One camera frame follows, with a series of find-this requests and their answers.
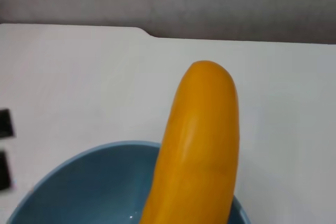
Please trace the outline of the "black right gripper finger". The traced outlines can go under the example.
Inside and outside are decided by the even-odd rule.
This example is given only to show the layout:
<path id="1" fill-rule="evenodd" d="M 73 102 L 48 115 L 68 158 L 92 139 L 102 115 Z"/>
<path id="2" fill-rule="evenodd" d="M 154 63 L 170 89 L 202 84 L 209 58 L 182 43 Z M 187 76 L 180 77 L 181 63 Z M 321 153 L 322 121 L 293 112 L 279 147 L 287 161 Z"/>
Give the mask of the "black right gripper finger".
<path id="1" fill-rule="evenodd" d="M 12 185 L 6 153 L 0 151 L 0 190 L 7 190 Z"/>
<path id="2" fill-rule="evenodd" d="M 14 125 L 9 109 L 0 109 L 0 138 L 15 137 Z"/>

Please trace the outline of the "blue bowl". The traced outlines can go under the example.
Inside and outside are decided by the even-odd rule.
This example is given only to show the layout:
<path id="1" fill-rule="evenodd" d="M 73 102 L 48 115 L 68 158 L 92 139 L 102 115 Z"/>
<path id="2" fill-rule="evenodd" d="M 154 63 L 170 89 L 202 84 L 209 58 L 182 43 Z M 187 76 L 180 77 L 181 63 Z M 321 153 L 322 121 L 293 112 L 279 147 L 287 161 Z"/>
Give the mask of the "blue bowl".
<path id="1" fill-rule="evenodd" d="M 43 178 L 7 224 L 250 224 L 227 166 L 153 142 L 85 151 Z"/>

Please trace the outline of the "yellow banana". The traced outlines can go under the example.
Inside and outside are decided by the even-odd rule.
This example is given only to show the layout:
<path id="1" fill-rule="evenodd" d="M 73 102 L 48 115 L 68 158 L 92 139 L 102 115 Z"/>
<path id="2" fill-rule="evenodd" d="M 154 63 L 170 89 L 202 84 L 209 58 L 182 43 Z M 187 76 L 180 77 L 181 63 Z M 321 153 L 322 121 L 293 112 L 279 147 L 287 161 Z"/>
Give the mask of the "yellow banana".
<path id="1" fill-rule="evenodd" d="M 233 79 L 197 61 L 176 91 L 139 224 L 227 224 L 238 156 Z"/>

